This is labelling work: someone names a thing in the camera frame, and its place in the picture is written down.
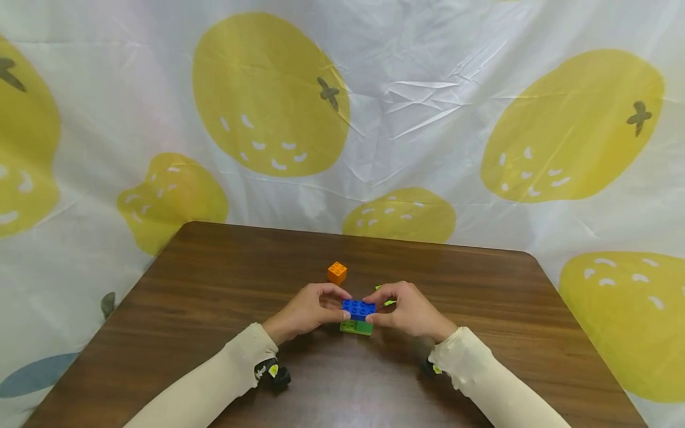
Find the hand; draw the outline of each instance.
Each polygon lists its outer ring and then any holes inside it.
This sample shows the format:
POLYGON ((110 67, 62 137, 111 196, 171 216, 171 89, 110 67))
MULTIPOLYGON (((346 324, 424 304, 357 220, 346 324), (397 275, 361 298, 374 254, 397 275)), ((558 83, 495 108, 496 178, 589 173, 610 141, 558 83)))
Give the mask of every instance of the hand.
POLYGON ((352 296, 335 284, 309 284, 262 327, 271 340, 280 346, 295 336, 309 333, 325 323, 349 320, 349 312, 340 308, 340 300, 352 296))
POLYGON ((368 315, 367 323, 392 327, 411 336, 428 336, 437 343, 445 341, 457 329, 456 324, 442 315, 410 282, 385 284, 364 297, 365 302, 375 303, 376 307, 382 307, 388 300, 397 300, 395 310, 389 314, 368 315))

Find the patterned backdrop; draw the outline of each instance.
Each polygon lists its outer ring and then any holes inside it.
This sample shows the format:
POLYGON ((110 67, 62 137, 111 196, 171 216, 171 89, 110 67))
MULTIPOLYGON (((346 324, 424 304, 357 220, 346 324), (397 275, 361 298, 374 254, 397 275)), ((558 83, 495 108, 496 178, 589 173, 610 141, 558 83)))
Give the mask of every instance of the patterned backdrop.
POLYGON ((1 428, 193 220, 527 251, 685 427, 685 5, 0 11, 1 428))

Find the orange lego brick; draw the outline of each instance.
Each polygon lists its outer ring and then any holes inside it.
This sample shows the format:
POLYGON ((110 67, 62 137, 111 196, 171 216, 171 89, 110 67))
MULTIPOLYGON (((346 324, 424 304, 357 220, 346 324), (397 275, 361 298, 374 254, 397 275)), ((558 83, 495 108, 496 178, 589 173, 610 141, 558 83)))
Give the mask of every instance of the orange lego brick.
POLYGON ((347 277, 347 268, 335 262, 328 268, 328 280, 339 286, 347 277))

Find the left hand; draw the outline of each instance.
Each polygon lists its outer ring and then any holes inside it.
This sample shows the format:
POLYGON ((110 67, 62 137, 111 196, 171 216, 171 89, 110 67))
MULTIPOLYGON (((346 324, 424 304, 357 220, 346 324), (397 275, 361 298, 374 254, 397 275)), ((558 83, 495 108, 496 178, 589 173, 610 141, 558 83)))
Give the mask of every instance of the left hand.
POLYGON ((340 300, 352 296, 335 284, 309 284, 262 327, 277 346, 322 324, 349 320, 349 312, 340 308, 340 300))

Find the wrist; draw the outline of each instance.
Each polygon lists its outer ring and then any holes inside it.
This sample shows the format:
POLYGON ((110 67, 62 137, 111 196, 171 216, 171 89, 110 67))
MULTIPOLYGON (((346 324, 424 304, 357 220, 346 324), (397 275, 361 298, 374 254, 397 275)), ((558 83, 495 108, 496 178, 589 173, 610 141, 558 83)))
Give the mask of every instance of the wrist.
POLYGON ((262 328, 277 347, 291 339, 287 324, 278 319, 278 314, 264 321, 262 328))
POLYGON ((430 337, 435 343, 442 343, 452 336, 452 334, 457 331, 457 328, 455 323, 443 317, 443 319, 436 324, 430 337))

